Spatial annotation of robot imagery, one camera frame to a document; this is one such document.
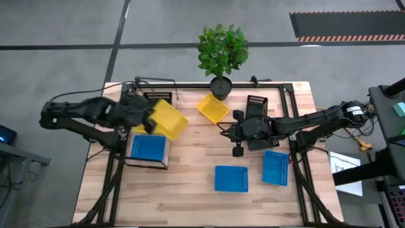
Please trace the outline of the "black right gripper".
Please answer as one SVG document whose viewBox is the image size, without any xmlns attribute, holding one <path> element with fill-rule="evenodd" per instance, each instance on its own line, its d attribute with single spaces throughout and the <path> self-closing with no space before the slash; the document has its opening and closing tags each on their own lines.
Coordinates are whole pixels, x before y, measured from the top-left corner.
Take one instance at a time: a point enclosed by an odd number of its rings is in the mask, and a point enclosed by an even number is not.
<svg viewBox="0 0 405 228">
<path fill-rule="evenodd" d="M 220 132 L 220 135 L 236 143 L 236 146 L 232 149 L 233 157 L 244 156 L 244 148 L 241 146 L 242 141 L 247 141 L 248 148 L 251 151 L 272 147 L 270 125 L 264 120 L 258 119 L 258 117 L 263 116 L 244 118 L 243 111 L 233 111 L 233 118 L 237 123 L 232 125 L 232 131 L 223 130 Z"/>
</svg>

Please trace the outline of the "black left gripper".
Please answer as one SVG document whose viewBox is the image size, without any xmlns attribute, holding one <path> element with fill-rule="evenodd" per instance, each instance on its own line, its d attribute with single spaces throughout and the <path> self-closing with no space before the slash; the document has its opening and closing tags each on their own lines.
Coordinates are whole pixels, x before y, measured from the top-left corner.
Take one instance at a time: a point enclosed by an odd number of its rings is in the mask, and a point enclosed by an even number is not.
<svg viewBox="0 0 405 228">
<path fill-rule="evenodd" d="M 148 100 L 133 92 L 123 92 L 119 101 L 120 108 L 125 114 L 125 121 L 131 127 L 143 125 L 147 134 L 152 134 L 157 123 L 151 118 L 153 107 Z"/>
</svg>

